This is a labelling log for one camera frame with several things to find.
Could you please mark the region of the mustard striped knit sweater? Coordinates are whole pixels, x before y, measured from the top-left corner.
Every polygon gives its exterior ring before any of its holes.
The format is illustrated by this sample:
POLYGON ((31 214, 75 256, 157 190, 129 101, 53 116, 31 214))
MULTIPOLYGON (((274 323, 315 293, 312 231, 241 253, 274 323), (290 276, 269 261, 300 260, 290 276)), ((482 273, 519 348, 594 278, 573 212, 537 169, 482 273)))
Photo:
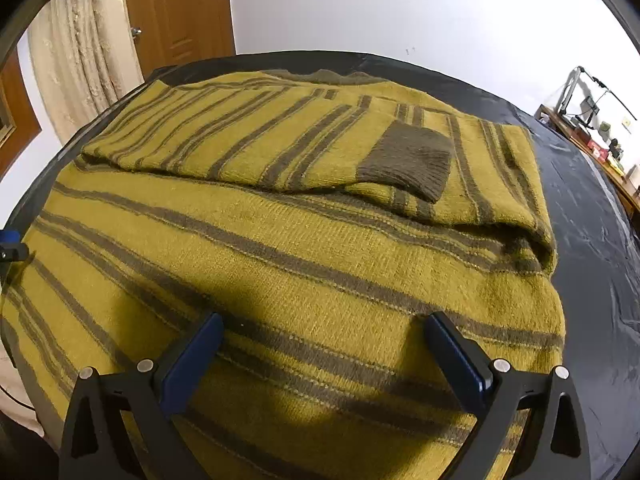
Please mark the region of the mustard striped knit sweater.
POLYGON ((562 359, 529 133, 391 81, 155 81, 46 199, 2 312, 54 444, 78 370, 132 370, 206 312, 224 339, 176 424, 221 479, 438 477, 473 419, 432 312, 520 370, 562 359))

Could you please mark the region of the black satin bed sheet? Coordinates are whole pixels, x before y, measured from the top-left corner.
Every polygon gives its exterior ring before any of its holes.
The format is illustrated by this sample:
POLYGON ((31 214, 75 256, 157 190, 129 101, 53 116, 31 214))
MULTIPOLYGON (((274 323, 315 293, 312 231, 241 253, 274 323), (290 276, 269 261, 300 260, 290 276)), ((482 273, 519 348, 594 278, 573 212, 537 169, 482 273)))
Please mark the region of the black satin bed sheet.
MULTIPOLYGON (((283 70, 295 76, 363 74, 421 91, 459 112, 530 135, 558 261, 552 285, 565 318, 561 362, 570 371, 587 430, 588 479, 634 479, 639 474, 639 240, 597 165, 573 144, 505 100, 414 65, 374 55, 280 52, 239 55, 165 68, 76 133, 50 162, 11 214, 9 226, 25 236, 42 211, 60 171, 155 81, 195 84, 227 74, 283 70)), ((487 479, 504 474, 528 413, 515 415, 487 479)), ((122 413, 145 477, 154 474, 140 431, 122 413)))

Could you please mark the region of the beige curtain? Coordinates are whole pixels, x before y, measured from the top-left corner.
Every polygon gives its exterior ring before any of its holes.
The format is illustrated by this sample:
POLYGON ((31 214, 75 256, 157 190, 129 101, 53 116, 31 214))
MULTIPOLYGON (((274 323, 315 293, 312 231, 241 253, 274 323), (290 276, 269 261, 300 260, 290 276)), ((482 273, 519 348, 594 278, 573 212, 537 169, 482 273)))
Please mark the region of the beige curtain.
POLYGON ((43 106, 62 143, 143 82, 126 0, 50 0, 27 37, 43 106))

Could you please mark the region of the black desk lamp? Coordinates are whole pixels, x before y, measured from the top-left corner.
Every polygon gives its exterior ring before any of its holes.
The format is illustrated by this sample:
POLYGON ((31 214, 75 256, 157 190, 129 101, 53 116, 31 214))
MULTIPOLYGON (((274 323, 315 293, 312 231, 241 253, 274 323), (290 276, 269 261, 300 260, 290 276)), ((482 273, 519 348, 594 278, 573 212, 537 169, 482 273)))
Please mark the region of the black desk lamp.
POLYGON ((604 123, 599 114, 602 112, 602 101, 607 98, 611 98, 624 112, 624 127, 638 122, 639 115, 601 79, 592 76, 582 66, 576 66, 568 74, 553 111, 572 124, 597 130, 604 123))

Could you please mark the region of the brown wooden door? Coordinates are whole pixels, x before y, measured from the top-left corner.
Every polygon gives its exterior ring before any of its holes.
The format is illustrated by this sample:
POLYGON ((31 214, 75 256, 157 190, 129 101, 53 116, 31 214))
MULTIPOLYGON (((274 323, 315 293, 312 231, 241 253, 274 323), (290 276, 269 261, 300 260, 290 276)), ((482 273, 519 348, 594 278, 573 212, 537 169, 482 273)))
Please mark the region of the brown wooden door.
POLYGON ((142 75, 235 54, 230 0, 126 0, 142 75))

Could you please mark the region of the wooden desk with clutter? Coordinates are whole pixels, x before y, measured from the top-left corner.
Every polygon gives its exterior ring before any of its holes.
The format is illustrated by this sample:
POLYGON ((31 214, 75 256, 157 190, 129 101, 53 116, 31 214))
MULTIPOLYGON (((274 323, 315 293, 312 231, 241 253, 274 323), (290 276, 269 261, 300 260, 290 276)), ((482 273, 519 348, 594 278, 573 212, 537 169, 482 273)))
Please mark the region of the wooden desk with clutter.
POLYGON ((634 188, 629 179, 614 168, 613 163, 608 159, 608 150, 601 148, 582 126, 571 124, 544 104, 538 106, 534 117, 538 122, 543 122, 550 129, 564 136, 604 171, 608 180, 614 185, 615 193, 622 203, 631 226, 639 232, 638 188, 634 188))

